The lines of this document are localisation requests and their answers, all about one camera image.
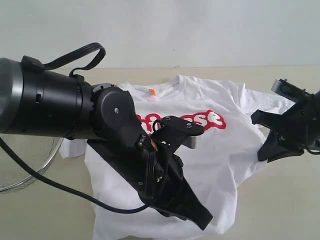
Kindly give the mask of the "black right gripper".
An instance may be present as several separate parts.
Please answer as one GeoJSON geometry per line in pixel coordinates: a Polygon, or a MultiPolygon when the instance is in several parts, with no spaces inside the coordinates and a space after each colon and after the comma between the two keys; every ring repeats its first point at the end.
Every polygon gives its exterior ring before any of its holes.
{"type": "Polygon", "coordinates": [[[312,155],[320,154],[319,100],[299,101],[283,114],[258,109],[250,118],[252,124],[272,130],[257,152],[260,162],[298,157],[304,151],[312,155]]]}

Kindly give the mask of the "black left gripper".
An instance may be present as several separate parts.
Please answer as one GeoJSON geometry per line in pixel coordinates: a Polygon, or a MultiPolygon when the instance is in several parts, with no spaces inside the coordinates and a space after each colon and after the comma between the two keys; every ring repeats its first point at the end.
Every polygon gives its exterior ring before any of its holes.
{"type": "Polygon", "coordinates": [[[164,217],[190,220],[205,230],[213,215],[184,178],[182,161],[170,146],[139,142],[136,150],[136,156],[144,163],[144,189],[138,192],[143,205],[134,212],[152,208],[164,217]]]}

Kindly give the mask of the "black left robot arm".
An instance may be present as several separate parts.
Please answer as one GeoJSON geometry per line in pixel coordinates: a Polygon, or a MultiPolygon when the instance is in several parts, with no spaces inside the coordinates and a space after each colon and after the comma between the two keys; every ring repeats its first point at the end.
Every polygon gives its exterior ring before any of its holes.
{"type": "Polygon", "coordinates": [[[185,179],[176,150],[205,130],[173,115],[157,123],[148,135],[131,94],[116,85],[90,85],[27,56],[0,60],[2,133],[84,139],[135,189],[145,208],[204,230],[213,216],[185,179]]]}

